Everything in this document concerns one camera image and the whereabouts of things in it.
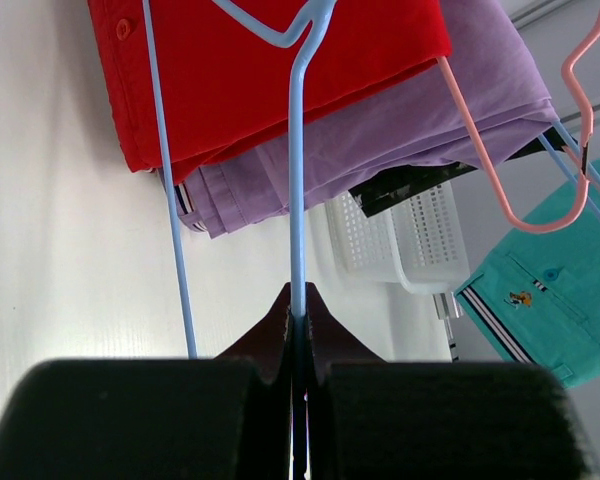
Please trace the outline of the teal trousers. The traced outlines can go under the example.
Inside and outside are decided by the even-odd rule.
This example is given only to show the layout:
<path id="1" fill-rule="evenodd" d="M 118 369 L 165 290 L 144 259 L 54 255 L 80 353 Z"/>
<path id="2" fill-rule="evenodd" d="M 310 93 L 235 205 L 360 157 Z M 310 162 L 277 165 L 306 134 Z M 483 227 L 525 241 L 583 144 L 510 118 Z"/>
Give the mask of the teal trousers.
<path id="1" fill-rule="evenodd" d="M 567 228 L 511 230 L 456 293 L 507 361 L 537 364 L 566 387 L 600 376 L 600 194 Z"/>

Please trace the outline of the white plastic mesh basket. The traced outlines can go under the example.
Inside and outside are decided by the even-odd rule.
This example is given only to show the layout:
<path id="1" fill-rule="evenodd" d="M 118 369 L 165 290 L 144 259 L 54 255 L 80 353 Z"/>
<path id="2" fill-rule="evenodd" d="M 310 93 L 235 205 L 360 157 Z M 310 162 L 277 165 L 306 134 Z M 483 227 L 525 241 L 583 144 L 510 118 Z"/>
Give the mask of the white plastic mesh basket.
<path id="1" fill-rule="evenodd" d="M 449 292 L 470 275 L 449 182 L 372 217 L 349 193 L 325 208 L 334 255 L 354 277 L 429 295 Z"/>

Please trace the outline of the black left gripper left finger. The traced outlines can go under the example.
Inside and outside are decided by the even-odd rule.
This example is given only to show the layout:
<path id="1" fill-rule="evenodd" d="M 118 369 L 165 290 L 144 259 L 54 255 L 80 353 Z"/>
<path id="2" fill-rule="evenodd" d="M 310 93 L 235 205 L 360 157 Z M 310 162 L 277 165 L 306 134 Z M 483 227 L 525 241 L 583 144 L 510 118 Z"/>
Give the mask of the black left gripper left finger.
<path id="1" fill-rule="evenodd" d="M 212 359 L 57 359 L 0 418 L 0 479 L 285 479 L 292 321 L 283 288 Z"/>

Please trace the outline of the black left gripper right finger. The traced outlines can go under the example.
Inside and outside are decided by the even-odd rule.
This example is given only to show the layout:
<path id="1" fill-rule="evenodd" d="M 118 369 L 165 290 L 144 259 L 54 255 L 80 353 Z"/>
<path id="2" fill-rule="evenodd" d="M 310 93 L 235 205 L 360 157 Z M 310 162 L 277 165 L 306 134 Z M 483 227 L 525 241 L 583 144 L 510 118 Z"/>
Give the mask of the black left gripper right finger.
<path id="1" fill-rule="evenodd" d="M 388 362 L 307 291 L 315 479 L 594 479 L 598 462 L 557 379 L 534 364 Z"/>

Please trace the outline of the light blue wire hanger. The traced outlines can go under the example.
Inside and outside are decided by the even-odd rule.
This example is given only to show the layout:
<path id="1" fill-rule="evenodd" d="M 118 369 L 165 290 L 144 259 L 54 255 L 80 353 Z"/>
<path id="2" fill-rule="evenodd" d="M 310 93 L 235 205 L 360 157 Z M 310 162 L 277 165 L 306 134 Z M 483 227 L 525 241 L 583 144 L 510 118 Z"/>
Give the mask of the light blue wire hanger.
<path id="1" fill-rule="evenodd" d="M 303 93 L 306 70 L 326 35 L 336 3 L 334 1 L 319 0 L 306 2 L 284 32 L 268 27 L 231 1 L 218 1 L 216 5 L 254 35 L 278 48 L 289 48 L 299 40 L 303 33 L 308 34 L 291 68 L 288 113 L 290 312 L 293 318 L 292 477 L 294 479 L 304 479 L 309 470 L 309 443 L 307 434 L 307 405 L 305 400 L 307 380 L 306 367 L 304 366 L 305 347 L 303 339 L 304 330 L 307 326 Z M 197 346 L 194 334 L 194 322 L 177 219 L 171 155 L 150 2 L 144 0 L 142 8 L 187 354 L 190 359 L 195 359 L 197 357 Z"/>

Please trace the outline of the red trousers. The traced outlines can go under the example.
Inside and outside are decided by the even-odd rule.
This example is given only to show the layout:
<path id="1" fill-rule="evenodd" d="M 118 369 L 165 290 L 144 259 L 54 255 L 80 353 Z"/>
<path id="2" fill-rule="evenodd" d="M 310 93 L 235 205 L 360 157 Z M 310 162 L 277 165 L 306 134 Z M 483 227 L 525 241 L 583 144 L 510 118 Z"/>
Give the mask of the red trousers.
<path id="1" fill-rule="evenodd" d="M 297 46 L 268 44 L 210 1 L 94 0 L 88 8 L 131 171 L 162 164 L 151 58 L 158 61 L 176 181 L 287 131 Z M 405 81 L 450 52 L 436 1 L 340 1 L 305 76 L 304 119 Z"/>

